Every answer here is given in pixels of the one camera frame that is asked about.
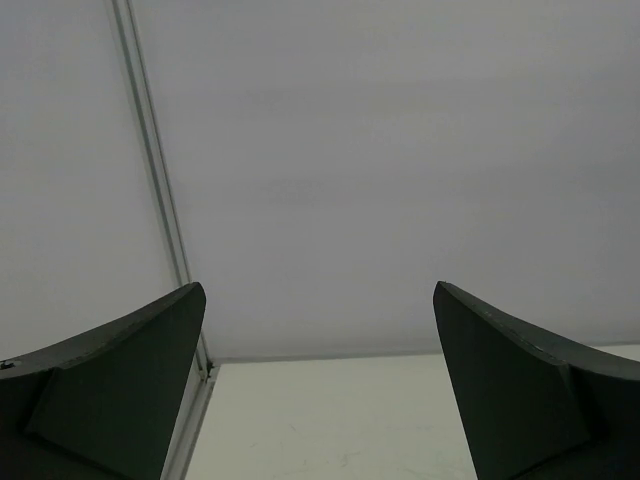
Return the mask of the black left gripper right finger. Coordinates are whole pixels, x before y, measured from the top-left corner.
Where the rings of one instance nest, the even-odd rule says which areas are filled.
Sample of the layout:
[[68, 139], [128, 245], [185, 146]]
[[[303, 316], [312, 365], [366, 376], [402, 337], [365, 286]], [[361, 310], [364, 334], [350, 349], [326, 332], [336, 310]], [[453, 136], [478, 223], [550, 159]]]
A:
[[437, 331], [480, 479], [636, 479], [639, 364], [438, 282]]

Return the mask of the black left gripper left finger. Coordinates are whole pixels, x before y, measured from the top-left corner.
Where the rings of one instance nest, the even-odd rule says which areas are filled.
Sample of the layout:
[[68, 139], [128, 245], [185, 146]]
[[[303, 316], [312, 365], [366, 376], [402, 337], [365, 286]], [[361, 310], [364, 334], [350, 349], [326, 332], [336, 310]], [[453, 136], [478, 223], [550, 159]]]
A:
[[2, 478], [160, 478], [205, 306], [193, 282], [2, 361]]

